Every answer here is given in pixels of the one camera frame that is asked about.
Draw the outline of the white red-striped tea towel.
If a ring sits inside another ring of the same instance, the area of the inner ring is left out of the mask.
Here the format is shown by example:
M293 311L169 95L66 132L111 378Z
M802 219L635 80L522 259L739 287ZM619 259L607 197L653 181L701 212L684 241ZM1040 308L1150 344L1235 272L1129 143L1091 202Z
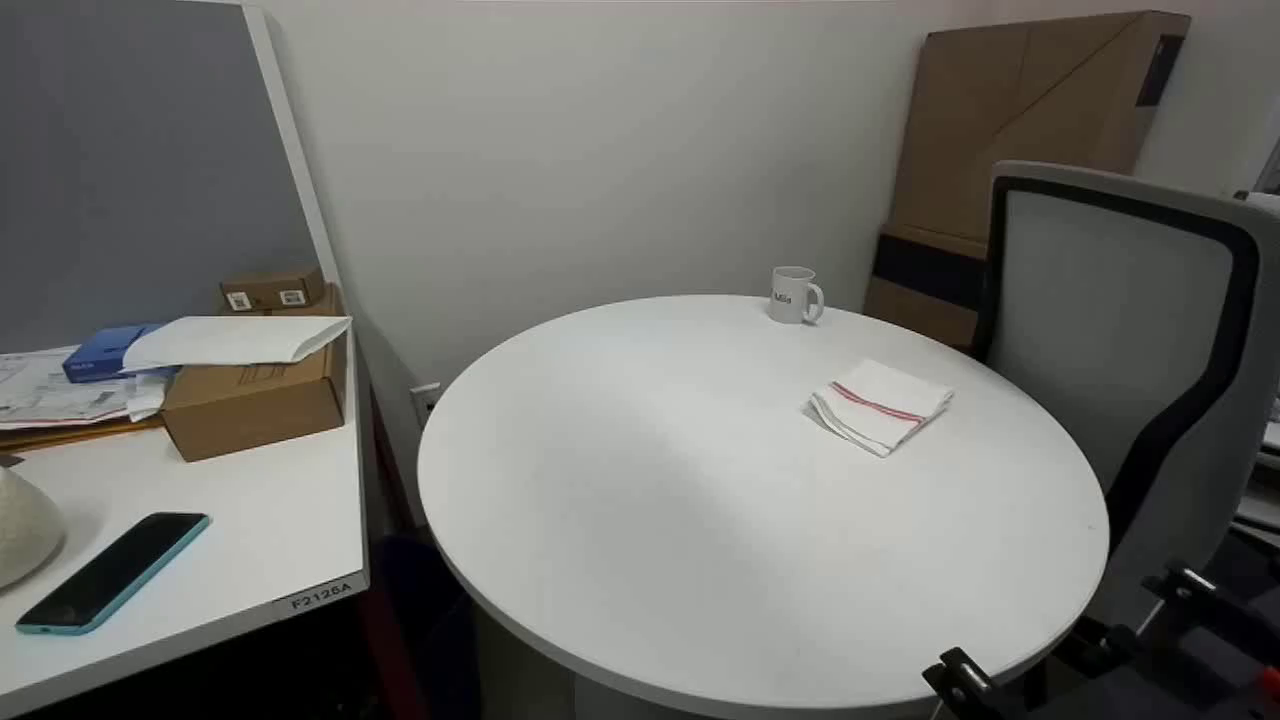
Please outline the white red-striped tea towel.
M806 393L806 411L841 441L891 455L928 426L950 393L879 360L858 360Z

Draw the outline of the grey mesh office chair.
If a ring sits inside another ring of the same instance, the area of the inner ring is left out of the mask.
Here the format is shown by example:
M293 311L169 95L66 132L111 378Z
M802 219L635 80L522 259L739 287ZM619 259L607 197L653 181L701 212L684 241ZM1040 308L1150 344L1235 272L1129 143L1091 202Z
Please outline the grey mesh office chair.
M1208 565L1280 374L1280 212L1053 160L990 168L974 357L1045 403L1107 508L1103 622Z

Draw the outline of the white ceramic mug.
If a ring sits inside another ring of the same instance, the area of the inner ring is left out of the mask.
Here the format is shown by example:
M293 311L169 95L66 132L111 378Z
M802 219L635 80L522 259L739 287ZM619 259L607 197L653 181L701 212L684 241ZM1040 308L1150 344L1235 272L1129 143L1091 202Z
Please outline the white ceramic mug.
M814 325L825 314L825 287L802 262L771 267L766 314L778 325Z

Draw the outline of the small cardboard box behind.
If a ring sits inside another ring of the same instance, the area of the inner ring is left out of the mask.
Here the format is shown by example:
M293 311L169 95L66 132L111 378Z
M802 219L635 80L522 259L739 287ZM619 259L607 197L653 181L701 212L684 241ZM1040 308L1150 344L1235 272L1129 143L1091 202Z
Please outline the small cardboard box behind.
M338 290L316 272L255 272L221 282L230 314L336 314Z

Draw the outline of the brown cardboard box on desk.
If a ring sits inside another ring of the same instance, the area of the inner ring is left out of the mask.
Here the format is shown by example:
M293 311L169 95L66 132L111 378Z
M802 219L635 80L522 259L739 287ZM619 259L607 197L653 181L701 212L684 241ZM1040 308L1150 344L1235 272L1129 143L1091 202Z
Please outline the brown cardboard box on desk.
M343 353L321 346L296 364L179 367L161 420L185 459L338 426Z

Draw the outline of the white envelope paper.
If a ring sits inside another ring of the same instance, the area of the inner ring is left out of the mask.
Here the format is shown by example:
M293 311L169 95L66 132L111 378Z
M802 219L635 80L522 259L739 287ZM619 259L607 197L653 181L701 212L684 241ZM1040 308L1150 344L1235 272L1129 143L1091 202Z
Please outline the white envelope paper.
M141 337L124 353L124 367L296 364L343 331L343 314L179 314Z

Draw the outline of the large flat cardboard box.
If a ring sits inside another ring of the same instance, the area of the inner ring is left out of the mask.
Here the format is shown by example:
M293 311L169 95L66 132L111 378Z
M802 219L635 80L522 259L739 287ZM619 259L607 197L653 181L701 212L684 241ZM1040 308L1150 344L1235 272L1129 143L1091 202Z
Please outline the large flat cardboard box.
M1185 11L1107 11L928 32L862 311L969 346L990 164L1131 173L1188 27Z

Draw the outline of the grey partition panel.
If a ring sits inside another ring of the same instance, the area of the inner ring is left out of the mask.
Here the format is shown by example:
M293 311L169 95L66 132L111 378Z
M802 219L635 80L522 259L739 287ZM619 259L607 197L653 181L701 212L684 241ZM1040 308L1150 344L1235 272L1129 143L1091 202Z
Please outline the grey partition panel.
M0 344L213 311L324 267L265 17L241 0L0 0Z

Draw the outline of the blue box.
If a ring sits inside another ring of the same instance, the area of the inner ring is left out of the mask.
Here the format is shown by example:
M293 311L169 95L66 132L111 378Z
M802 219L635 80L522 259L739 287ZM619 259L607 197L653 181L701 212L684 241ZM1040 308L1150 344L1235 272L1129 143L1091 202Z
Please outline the blue box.
M73 385L101 385L101 378L120 378L124 374L124 357L128 346L146 337L146 325L114 325L90 331L66 360L63 374Z

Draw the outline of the blue-cased smartphone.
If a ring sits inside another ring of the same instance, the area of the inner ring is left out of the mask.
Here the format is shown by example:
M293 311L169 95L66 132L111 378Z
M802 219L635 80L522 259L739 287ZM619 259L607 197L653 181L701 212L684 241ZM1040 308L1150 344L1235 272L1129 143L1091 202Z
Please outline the blue-cased smartphone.
M171 565L201 532L204 511L152 511L120 532L103 552L35 601L19 618L19 634L84 634L111 618L163 565Z

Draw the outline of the stack of papers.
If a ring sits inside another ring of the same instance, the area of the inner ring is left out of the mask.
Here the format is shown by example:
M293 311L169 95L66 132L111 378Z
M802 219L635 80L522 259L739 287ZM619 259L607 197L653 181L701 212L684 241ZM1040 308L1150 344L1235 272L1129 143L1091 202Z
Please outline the stack of papers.
M73 385L73 346L0 353L0 426L84 426L103 420L146 420L163 408L163 373Z

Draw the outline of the beige rounded object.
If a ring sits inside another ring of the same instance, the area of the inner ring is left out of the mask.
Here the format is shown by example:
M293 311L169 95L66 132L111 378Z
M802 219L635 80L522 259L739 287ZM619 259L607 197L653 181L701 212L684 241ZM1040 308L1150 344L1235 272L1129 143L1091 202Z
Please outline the beige rounded object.
M63 548L58 502L24 481L19 471L0 471L0 591L35 575Z

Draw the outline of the black clamp mount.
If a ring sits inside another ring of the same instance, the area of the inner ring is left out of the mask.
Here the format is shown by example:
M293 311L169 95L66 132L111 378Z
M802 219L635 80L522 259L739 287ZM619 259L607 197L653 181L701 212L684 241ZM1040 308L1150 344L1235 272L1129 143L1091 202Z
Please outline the black clamp mount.
M995 682L963 649L922 669L947 720L1280 720L1280 629L1188 565L1146 578L1140 629L1099 622L1062 649L1076 681L1045 669Z

